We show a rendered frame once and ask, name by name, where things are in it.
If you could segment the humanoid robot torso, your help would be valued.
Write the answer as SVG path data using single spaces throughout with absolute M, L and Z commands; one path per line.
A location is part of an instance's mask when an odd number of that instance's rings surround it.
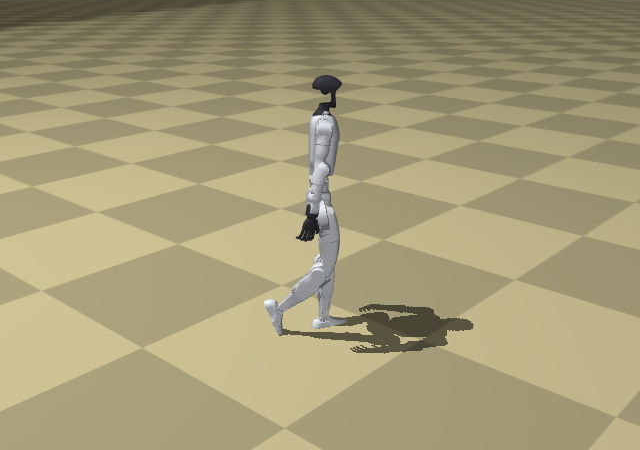
M 319 122 L 319 120 L 329 120 L 333 124 L 334 129 L 333 129 L 333 136 L 330 142 L 329 154 L 326 157 L 325 162 L 331 166 L 332 172 L 329 176 L 332 176 L 334 172 L 334 167 L 335 167 L 338 143 L 340 139 L 338 123 L 334 115 L 332 114 L 331 114 L 332 116 L 327 115 L 329 114 L 328 111 L 324 111 L 322 115 L 318 115 L 318 116 L 315 116 L 315 115 L 313 116 L 313 114 L 311 115 L 310 122 L 309 122 L 309 174 L 313 175 L 313 172 L 314 172 L 314 158 L 315 158 L 315 147 L 316 147 L 316 134 L 315 134 L 316 124 Z M 321 201 L 324 201 L 325 206 L 330 207 L 331 194 L 330 194 L 330 191 L 328 190 L 328 187 L 329 187 L 328 177 L 325 178 L 324 181 L 326 181 L 326 184 L 323 188 Z M 307 195 L 306 195 L 306 206 L 308 203 L 307 196 L 310 193 L 310 188 L 311 187 L 308 188 Z

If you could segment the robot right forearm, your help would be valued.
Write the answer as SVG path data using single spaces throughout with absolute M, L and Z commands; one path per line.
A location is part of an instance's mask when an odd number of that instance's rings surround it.
M 326 184 L 324 181 L 326 175 L 328 173 L 328 167 L 325 164 L 319 164 L 315 171 L 313 172 L 311 178 L 311 188 L 310 193 L 307 196 L 308 204 L 310 204 L 310 214 L 317 214 L 319 212 L 319 205 L 321 202 L 321 195 L 323 193 L 323 188 Z M 307 208 L 307 206 L 306 206 Z

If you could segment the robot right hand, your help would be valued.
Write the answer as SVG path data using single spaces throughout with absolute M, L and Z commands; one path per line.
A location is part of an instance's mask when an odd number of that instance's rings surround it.
M 300 239 L 301 241 L 305 241 L 305 242 L 307 242 L 308 240 L 311 241 L 314 239 L 315 231 L 316 231 L 316 234 L 319 233 L 318 220 L 316 219 L 318 217 L 319 212 L 317 214 L 310 214 L 310 209 L 311 209 L 311 206 L 310 204 L 308 204 L 306 208 L 306 213 L 305 213 L 307 218 L 303 223 L 300 235 L 296 237 L 297 239 Z

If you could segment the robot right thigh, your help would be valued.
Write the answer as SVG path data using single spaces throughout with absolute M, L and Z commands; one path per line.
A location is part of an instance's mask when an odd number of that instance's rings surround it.
M 314 268 L 322 268 L 326 273 L 326 281 L 335 267 L 339 253 L 339 226 L 333 207 L 325 206 L 324 201 L 320 202 L 319 214 L 316 219 L 318 220 L 318 226 L 322 227 L 319 229 L 318 243 L 323 262 L 313 264 L 309 273 Z

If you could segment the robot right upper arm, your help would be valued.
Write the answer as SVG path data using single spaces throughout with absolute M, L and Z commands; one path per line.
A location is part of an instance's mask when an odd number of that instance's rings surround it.
M 325 164 L 328 167 L 328 177 L 331 172 L 331 166 L 325 162 L 329 154 L 330 142 L 333 136 L 333 124 L 329 120 L 319 120 L 316 124 L 316 147 L 314 158 L 314 171 L 319 164 Z

